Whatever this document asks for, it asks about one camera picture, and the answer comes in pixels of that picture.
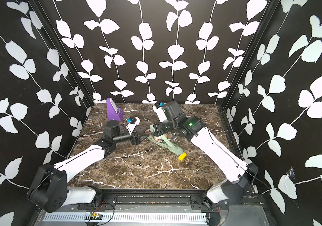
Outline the green corduroy bag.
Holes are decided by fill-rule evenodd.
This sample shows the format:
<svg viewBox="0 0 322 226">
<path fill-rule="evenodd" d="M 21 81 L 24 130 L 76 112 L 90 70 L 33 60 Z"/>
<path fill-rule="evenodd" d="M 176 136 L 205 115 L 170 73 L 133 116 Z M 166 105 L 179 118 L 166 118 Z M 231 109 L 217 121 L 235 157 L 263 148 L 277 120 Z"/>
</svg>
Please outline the green corduroy bag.
<svg viewBox="0 0 322 226">
<path fill-rule="evenodd" d="M 166 148 L 169 151 L 171 151 L 172 153 L 174 153 L 175 155 L 179 156 L 184 152 L 184 150 L 180 146 L 172 143 L 170 140 L 168 140 L 166 138 L 165 135 L 160 136 L 160 138 L 163 139 L 163 142 L 156 142 L 153 137 L 154 137 L 154 135 L 150 134 L 150 136 L 148 138 L 153 144 L 156 144 L 157 146 L 160 146 L 162 148 Z"/>
</svg>

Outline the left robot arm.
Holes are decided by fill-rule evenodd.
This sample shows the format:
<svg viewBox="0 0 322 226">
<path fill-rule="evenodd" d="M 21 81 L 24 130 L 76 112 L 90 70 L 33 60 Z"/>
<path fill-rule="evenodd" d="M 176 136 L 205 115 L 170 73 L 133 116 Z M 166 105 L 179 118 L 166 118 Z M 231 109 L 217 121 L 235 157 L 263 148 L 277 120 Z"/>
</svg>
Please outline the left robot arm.
<svg viewBox="0 0 322 226">
<path fill-rule="evenodd" d="M 130 141 L 139 145 L 149 137 L 148 133 L 137 132 L 139 121 L 127 126 L 119 121 L 109 121 L 103 135 L 89 148 L 62 162 L 39 167 L 27 192 L 27 200 L 48 213 L 70 204 L 100 204 L 101 192 L 90 186 L 69 187 L 70 180 L 88 166 L 106 158 L 116 149 L 116 144 Z"/>
</svg>

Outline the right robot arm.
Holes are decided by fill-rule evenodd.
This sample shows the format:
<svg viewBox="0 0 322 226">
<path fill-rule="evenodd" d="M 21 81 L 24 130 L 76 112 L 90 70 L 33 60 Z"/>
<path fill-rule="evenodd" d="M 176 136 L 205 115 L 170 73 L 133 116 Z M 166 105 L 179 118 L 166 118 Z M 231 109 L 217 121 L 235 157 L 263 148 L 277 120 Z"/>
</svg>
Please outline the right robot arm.
<svg viewBox="0 0 322 226">
<path fill-rule="evenodd" d="M 204 205 L 211 209 L 219 203 L 239 203 L 254 182 L 258 167 L 234 155 L 211 133 L 206 123 L 185 114 L 153 125 L 157 136 L 170 133 L 186 138 L 203 151 L 223 172 L 226 179 L 208 188 L 203 194 Z"/>
</svg>

